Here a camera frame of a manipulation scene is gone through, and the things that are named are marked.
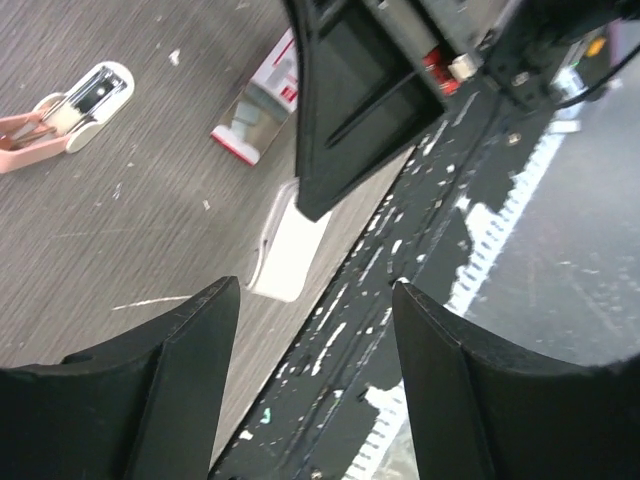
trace black cable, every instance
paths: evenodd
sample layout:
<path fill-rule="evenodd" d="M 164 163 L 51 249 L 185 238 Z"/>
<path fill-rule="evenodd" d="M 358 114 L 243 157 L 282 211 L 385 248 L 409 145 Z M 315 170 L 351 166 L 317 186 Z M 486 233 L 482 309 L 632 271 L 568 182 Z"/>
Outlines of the black cable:
<path fill-rule="evenodd" d="M 596 83 L 591 85 L 580 95 L 576 95 L 575 97 L 570 98 L 569 100 L 565 100 L 564 102 L 558 103 L 556 105 L 556 108 L 558 110 L 561 110 L 563 108 L 573 107 L 578 103 L 584 102 L 587 98 L 593 95 L 597 90 L 602 88 L 609 80 L 611 80 L 618 72 L 620 72 L 620 70 L 626 67 L 627 64 L 638 55 L 638 53 L 640 53 L 640 43 L 636 45 L 636 47 L 633 50 L 631 50 L 631 52 L 629 52 L 627 56 L 624 57 L 615 67 L 612 67 L 611 70 L 609 70 L 609 72 L 604 77 L 602 77 Z"/>

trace yellow object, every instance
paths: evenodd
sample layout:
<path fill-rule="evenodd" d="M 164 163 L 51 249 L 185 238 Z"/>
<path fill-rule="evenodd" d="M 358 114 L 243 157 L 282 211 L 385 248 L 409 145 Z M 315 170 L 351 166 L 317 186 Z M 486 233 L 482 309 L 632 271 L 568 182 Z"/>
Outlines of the yellow object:
<path fill-rule="evenodd" d="M 604 37 L 596 38 L 593 42 L 591 42 L 591 45 L 589 45 L 589 48 L 587 49 L 587 53 L 586 53 L 587 57 L 595 57 L 596 55 L 598 55 L 602 50 L 602 47 L 604 47 L 606 43 L 607 43 L 606 38 Z"/>

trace measuring tape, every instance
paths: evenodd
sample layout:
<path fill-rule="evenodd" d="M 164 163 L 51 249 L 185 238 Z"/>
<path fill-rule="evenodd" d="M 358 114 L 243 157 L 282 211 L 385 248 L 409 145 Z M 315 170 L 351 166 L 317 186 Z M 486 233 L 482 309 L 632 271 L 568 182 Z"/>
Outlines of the measuring tape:
<path fill-rule="evenodd" d="M 554 83 L 564 89 L 561 91 L 566 92 L 567 98 L 580 94 L 585 88 L 572 68 L 562 69 Z M 451 296 L 445 305 L 450 311 L 460 316 L 466 314 L 562 145 L 566 133 L 554 129 L 554 123 L 575 119 L 581 108 L 582 104 L 577 104 L 556 112 L 523 171 L 514 178 L 514 187 L 500 212 L 494 213 L 483 204 L 476 204 L 466 215 L 465 222 L 473 239 L 473 251 L 469 263 L 460 269 L 458 279 L 451 288 Z M 387 391 L 369 388 L 365 400 L 379 413 L 371 433 L 349 466 L 343 480 L 371 479 L 408 418 L 403 382 Z"/>

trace screw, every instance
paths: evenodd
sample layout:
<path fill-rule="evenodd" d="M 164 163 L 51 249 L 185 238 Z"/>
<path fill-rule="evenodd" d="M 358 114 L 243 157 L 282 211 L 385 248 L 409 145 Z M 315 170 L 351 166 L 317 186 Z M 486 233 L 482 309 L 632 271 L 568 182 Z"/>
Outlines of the screw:
<path fill-rule="evenodd" d="M 513 146 L 513 145 L 517 145 L 518 142 L 520 142 L 520 139 L 522 137 L 520 136 L 519 133 L 512 133 L 511 135 L 509 135 L 509 145 Z"/>
<path fill-rule="evenodd" d="M 519 73 L 518 75 L 516 75 L 515 77 L 513 77 L 513 80 L 511 81 L 511 84 L 514 87 L 520 87 L 520 86 L 524 85 L 525 83 L 527 83 L 528 80 L 529 80 L 529 73 L 528 72 L 522 72 L 522 73 Z"/>

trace red and white box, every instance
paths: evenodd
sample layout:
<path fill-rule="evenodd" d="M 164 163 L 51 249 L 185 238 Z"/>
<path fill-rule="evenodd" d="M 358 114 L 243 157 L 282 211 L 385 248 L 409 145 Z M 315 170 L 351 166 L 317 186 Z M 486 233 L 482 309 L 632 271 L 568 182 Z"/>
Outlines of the red and white box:
<path fill-rule="evenodd" d="M 291 29 L 225 112 L 211 136 L 253 166 L 298 107 L 298 62 Z"/>

